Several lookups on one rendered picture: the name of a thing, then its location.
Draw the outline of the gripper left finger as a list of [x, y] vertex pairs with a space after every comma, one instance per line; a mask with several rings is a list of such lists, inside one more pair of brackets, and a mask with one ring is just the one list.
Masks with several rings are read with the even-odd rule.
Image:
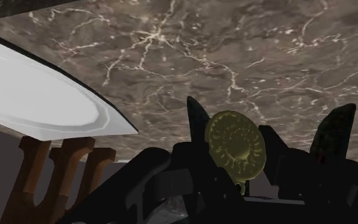
[[235, 220], [245, 200], [209, 154], [204, 139], [209, 116], [191, 96], [187, 111], [190, 142], [175, 144], [171, 152], [142, 150], [65, 214], [60, 224], [146, 224], [158, 206], [178, 195], [198, 222]]

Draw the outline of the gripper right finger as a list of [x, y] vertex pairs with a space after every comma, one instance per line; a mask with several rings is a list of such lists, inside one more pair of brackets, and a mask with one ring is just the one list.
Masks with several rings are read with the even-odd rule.
[[290, 148], [269, 125], [264, 173], [285, 203], [262, 203], [281, 224], [358, 224], [358, 162], [347, 159], [356, 105], [333, 109], [319, 124], [309, 152]]

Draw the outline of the gold round ornament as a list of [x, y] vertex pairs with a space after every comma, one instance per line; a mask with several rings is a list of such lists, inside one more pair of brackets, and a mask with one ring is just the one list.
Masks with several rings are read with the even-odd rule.
[[245, 195], [245, 182], [257, 177], [266, 164], [265, 140], [257, 125], [239, 112], [220, 111], [208, 121], [205, 141], [215, 164]]

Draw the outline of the white sink basin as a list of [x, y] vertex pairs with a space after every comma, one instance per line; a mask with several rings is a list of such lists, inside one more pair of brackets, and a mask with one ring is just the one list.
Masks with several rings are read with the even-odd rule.
[[138, 133], [135, 125], [94, 89], [3, 38], [0, 125], [40, 141]]

